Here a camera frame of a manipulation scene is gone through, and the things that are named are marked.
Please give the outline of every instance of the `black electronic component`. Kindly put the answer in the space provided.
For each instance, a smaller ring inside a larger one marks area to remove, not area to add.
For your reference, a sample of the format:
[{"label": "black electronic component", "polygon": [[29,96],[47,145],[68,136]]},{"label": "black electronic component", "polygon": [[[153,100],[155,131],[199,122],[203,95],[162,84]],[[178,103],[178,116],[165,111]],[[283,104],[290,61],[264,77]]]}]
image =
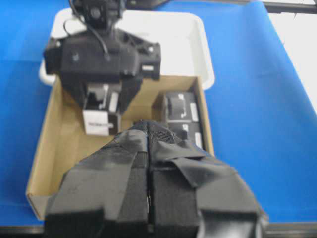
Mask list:
[{"label": "black electronic component", "polygon": [[162,121],[182,140],[204,147],[200,116],[194,93],[168,92],[164,95]]},{"label": "black electronic component", "polygon": [[70,0],[70,5],[88,30],[50,39],[44,51],[46,72],[58,74],[63,88],[82,108],[90,106],[90,84],[120,85],[118,113],[122,114],[143,78],[159,80],[160,45],[114,28],[125,10],[124,0]]}]

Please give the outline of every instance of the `white surface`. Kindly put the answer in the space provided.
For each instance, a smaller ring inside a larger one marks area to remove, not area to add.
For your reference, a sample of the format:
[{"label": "white surface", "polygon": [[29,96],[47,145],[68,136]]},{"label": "white surface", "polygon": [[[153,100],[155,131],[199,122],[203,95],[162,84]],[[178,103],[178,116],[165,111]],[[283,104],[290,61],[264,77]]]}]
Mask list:
[{"label": "white surface", "polygon": [[[71,15],[71,9],[60,11],[51,31],[51,37],[63,38],[64,21],[70,33],[82,31],[85,27]],[[117,28],[161,45],[161,75],[199,76],[203,88],[214,83],[214,73],[202,20],[190,13],[131,11],[124,12]],[[52,85],[54,78],[47,77],[43,64],[39,73],[46,84]]]},{"label": "white surface", "polygon": [[87,135],[109,135],[108,112],[83,110],[83,116]]},{"label": "white surface", "polygon": [[283,13],[270,18],[317,113],[317,15]]}]

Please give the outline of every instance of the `black foam padding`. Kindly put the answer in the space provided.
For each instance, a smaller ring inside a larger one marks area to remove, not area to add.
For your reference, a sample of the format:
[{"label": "black foam padding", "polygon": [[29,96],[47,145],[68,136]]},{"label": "black foam padding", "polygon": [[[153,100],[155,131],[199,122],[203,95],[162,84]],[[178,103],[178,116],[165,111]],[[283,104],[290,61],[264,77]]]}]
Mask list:
[{"label": "black foam padding", "polygon": [[147,163],[147,153],[139,152],[132,165],[128,187],[115,225],[115,236],[118,238],[147,237]]},{"label": "black foam padding", "polygon": [[195,238],[196,194],[178,169],[153,172],[155,238]]}]

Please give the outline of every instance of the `black tape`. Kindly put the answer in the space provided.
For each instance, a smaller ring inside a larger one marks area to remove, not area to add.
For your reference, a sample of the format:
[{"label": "black tape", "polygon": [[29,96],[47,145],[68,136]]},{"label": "black tape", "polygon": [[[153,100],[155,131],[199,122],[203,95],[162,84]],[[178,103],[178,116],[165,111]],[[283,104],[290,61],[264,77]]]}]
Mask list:
[{"label": "black tape", "polygon": [[146,135],[139,130],[125,131],[71,168],[48,202],[45,237],[98,237],[105,229],[111,234],[139,152],[147,152]]},{"label": "black tape", "polygon": [[156,238],[261,238],[268,222],[232,167],[143,121],[64,175],[45,237],[146,238],[149,223]]},{"label": "black tape", "polygon": [[196,189],[201,217],[197,238],[261,238],[267,217],[237,172],[189,140],[158,141],[152,146],[156,162],[172,162]]}]

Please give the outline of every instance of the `white label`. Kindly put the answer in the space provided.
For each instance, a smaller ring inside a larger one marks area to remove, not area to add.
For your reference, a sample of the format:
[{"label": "white label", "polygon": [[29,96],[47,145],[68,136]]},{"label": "white label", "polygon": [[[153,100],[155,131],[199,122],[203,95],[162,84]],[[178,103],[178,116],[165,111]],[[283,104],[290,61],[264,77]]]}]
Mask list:
[{"label": "white label", "polygon": [[183,124],[183,130],[184,130],[184,131],[187,131],[187,132],[189,131],[189,128],[188,128],[188,125],[187,125],[187,124]]},{"label": "white label", "polygon": [[197,110],[197,104],[196,103],[190,103],[190,110],[192,112],[192,118],[193,122],[198,122],[198,110]]},{"label": "white label", "polygon": [[195,133],[195,143],[199,148],[203,148],[202,135],[199,132]]},{"label": "white label", "polygon": [[117,111],[119,100],[119,94],[117,92],[113,92],[110,99],[109,111],[115,113]]},{"label": "white label", "polygon": [[83,110],[85,131],[88,135],[109,135],[108,112],[97,110]]},{"label": "white label", "polygon": [[143,65],[142,66],[142,70],[143,71],[153,71],[154,70],[154,66],[152,66],[152,65]]}]

